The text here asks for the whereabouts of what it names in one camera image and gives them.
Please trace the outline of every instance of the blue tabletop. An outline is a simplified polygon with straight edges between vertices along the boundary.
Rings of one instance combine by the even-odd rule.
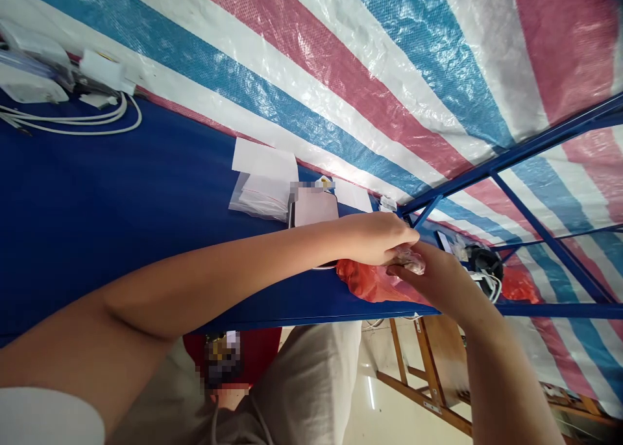
[[[14,106],[3,95],[0,103]],[[18,134],[0,122],[0,340],[9,341],[82,295],[188,250],[284,229],[228,210],[238,173],[235,139],[139,101],[141,126],[125,134]],[[28,105],[38,115],[94,115],[81,102]],[[134,112],[116,123],[134,122]],[[302,181],[319,174],[299,167]],[[357,210],[339,206],[340,214]],[[430,230],[425,240],[434,242]],[[264,289],[202,330],[377,319],[434,309],[371,304],[335,271],[308,271]]]

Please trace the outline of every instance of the tiled floor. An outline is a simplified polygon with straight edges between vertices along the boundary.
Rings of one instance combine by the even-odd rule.
[[[396,325],[406,365],[423,369],[413,322],[397,319]],[[472,442],[462,432],[376,379],[376,370],[400,378],[388,320],[379,328],[365,330],[361,338],[359,372],[344,445],[462,445]],[[425,385],[423,380],[411,375],[408,381],[414,388]],[[453,410],[471,419],[469,406],[459,405]]]

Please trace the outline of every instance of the blue stripe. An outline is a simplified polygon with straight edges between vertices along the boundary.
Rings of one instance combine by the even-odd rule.
[[[362,1],[468,135],[515,145],[446,0]]]
[[[503,226],[496,223],[492,219],[479,216],[473,211],[470,211],[467,208],[464,208],[458,203],[452,201],[452,196],[450,196],[450,198],[444,198],[441,202],[439,202],[439,205],[437,205],[437,209],[454,220],[467,221],[468,223],[477,226],[483,231],[495,237],[499,237],[507,244],[517,244],[522,242],[522,239],[519,236],[511,233],[509,230],[506,230]]]
[[[543,245],[526,247],[534,261],[545,271],[560,304],[580,302],[563,268],[545,252]],[[623,402],[623,367],[606,348],[590,319],[569,319],[573,333],[590,359],[599,368],[618,399]]]
[[[617,234],[604,231],[591,234],[590,237],[602,249],[618,273],[623,276],[623,242],[617,237]]]
[[[430,189],[140,0],[42,1],[410,195]]]
[[[563,222],[571,234],[594,229],[579,200],[569,192],[545,158],[535,156],[513,166],[511,170]],[[616,235],[612,232],[603,232],[593,234],[592,238],[623,276],[623,250]]]

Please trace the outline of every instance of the person's right hand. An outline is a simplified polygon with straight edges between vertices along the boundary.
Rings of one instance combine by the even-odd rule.
[[[410,283],[436,309],[452,317],[465,330],[477,324],[493,304],[472,280],[457,258],[435,246],[418,242],[412,246],[424,258],[424,274],[392,265],[387,273]]]

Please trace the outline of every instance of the red plastic bag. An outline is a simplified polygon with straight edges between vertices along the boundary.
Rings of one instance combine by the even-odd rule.
[[[337,275],[348,285],[350,292],[360,299],[368,302],[407,301],[430,306],[413,286],[398,276],[388,275],[386,271],[387,267],[365,265],[347,259],[337,262]]]
[[[504,267],[502,294],[509,300],[529,300],[532,304],[542,301],[528,271],[514,267]]]

